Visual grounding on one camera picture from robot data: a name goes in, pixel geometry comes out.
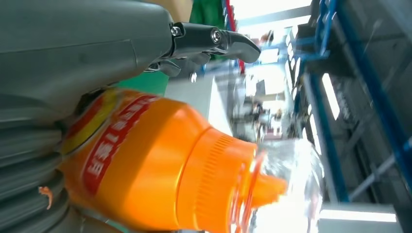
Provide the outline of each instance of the green object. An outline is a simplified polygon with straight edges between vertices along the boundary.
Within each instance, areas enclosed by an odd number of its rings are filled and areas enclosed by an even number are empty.
[[[116,86],[163,96],[168,81],[169,77],[162,72],[142,73],[134,78],[121,81]]]
[[[127,229],[126,227],[120,225],[119,223],[117,223],[115,221],[108,220],[106,223],[109,224],[110,226],[116,228],[117,230],[123,232],[123,233],[131,232],[129,229]]]
[[[194,0],[189,22],[225,29],[222,0]],[[211,59],[226,58],[212,55]]]

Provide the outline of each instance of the plastic bottle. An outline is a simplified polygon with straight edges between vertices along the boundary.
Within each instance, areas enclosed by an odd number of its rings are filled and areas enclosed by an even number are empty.
[[[187,104],[109,89],[67,133],[61,170],[74,203],[134,230],[248,232],[260,207],[321,203],[317,154],[308,142],[286,144],[274,155],[277,147],[223,134]]]

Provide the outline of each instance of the person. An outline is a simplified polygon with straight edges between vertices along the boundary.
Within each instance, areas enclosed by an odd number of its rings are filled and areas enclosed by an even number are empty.
[[[274,39],[274,32],[273,30],[268,31],[265,33],[260,39],[258,38],[250,38],[256,45],[261,46],[265,43],[268,43],[268,45],[271,45]]]
[[[253,113],[253,112],[258,112],[258,113],[260,113],[260,112],[262,112],[262,111],[263,111],[263,103],[260,102],[260,101],[255,101],[255,102],[253,103],[252,113]]]

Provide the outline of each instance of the white wall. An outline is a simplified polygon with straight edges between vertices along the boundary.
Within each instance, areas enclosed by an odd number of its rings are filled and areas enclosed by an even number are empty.
[[[195,83],[172,80],[166,88],[165,97],[188,103],[214,128],[232,136],[226,109],[214,78],[198,79]]]

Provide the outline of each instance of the orange bottle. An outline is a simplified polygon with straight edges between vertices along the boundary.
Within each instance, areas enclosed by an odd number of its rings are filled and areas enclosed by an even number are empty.
[[[187,104],[130,90],[95,99],[61,150],[71,200],[135,230],[247,232],[252,211],[287,187],[260,172],[255,144]]]

